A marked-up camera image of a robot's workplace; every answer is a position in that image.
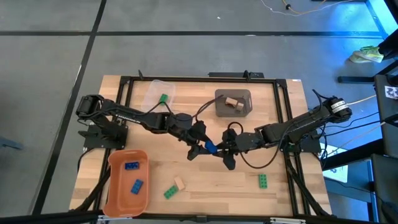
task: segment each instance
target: white cable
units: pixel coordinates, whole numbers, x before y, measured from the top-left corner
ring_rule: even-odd
[[[386,123],[386,122],[383,121],[383,122],[381,122],[379,125],[377,125],[377,126],[373,127],[372,129],[370,129],[369,131],[366,131],[365,133],[362,133],[362,134],[360,134],[360,135],[358,135],[358,136],[355,136],[353,139],[351,139],[351,140],[349,140],[348,142],[342,144],[342,145],[341,145],[340,147],[338,147],[337,149],[335,149],[335,150],[333,150],[333,151],[331,151],[331,152],[328,152],[328,154],[329,154],[329,155],[330,155],[330,154],[333,154],[333,153],[336,152],[338,149],[341,149],[343,146],[347,145],[348,143],[354,141],[355,139],[358,139],[358,138],[363,137],[364,135],[366,135],[366,134],[370,133],[371,131],[375,130],[376,128],[381,127],[381,126],[384,125],[385,123]]]
[[[290,14],[290,13],[283,13],[283,12],[279,12],[279,11],[274,11],[271,7],[267,6],[267,5],[264,3],[263,0],[260,0],[260,1],[262,2],[262,4],[263,4],[265,7],[267,7],[269,10],[271,10],[271,12],[280,13],[280,14],[283,14],[283,15],[285,15],[285,16],[302,16],[302,15],[304,15],[304,14],[308,14],[308,13],[303,13],[303,14],[293,15],[293,14]],[[326,9],[326,8],[328,8],[328,7],[332,7],[332,6],[334,6],[334,5],[340,4],[340,3],[342,3],[342,2],[350,2],[350,1],[352,1],[352,0],[345,0],[345,1],[341,1],[341,2],[336,2],[336,3],[334,3],[334,4],[330,4],[330,5],[328,5],[328,6],[325,6],[325,7],[321,8],[321,9],[313,10],[313,11],[311,11],[311,12],[321,11],[321,10]]]
[[[367,98],[365,98],[365,99],[363,99],[363,100],[358,100],[358,101],[355,101],[355,102],[352,102],[352,103],[347,103],[347,105],[354,105],[354,104],[356,104],[356,103],[360,103],[360,102],[362,102],[362,101],[368,100],[368,99],[373,98],[373,97],[375,97],[375,95],[369,96],[369,97],[367,97]]]

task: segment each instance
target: sneaker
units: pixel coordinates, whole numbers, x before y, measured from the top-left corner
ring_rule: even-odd
[[[380,63],[384,58],[384,55],[379,53],[379,47],[373,46],[362,47],[361,50],[354,51],[354,54],[377,63]]]
[[[357,55],[355,54],[355,52],[354,52],[351,56],[349,56],[349,60],[352,61],[352,62],[354,62],[354,63],[368,63],[368,62],[372,62],[371,60],[368,60],[368,59],[362,58],[362,57],[360,57],[360,56],[357,56]]]

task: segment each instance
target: orange plastic tray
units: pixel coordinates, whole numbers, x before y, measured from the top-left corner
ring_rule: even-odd
[[[149,161],[141,150],[120,150],[108,158],[111,165],[111,180],[108,202],[103,211],[109,217],[135,217],[140,215],[148,204]],[[139,162],[139,169],[126,170],[127,162]],[[131,192],[137,179],[144,183],[138,194]]]

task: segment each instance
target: gray box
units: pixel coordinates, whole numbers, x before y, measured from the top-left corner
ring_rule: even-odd
[[[249,90],[216,90],[215,98],[223,95],[216,100],[216,115],[219,117],[245,117],[252,110],[251,94]],[[243,109],[238,111],[231,105],[226,105],[227,97],[237,100],[238,103],[243,103]]]

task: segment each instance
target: white sticker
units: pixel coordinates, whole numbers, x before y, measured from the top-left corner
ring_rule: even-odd
[[[398,99],[398,88],[391,86],[384,86],[384,93],[386,97],[391,99]]]
[[[339,107],[339,106],[341,106],[343,104],[346,104],[346,102],[344,100],[339,101],[339,102],[335,103],[334,105],[331,105],[331,108],[335,109],[336,107]]]
[[[343,110],[343,109],[345,109],[345,108],[348,108],[348,105],[341,105],[341,106],[339,106],[339,107],[333,109],[332,112],[333,112],[333,113],[337,113],[337,112],[339,112],[339,111],[341,111],[341,110]]]

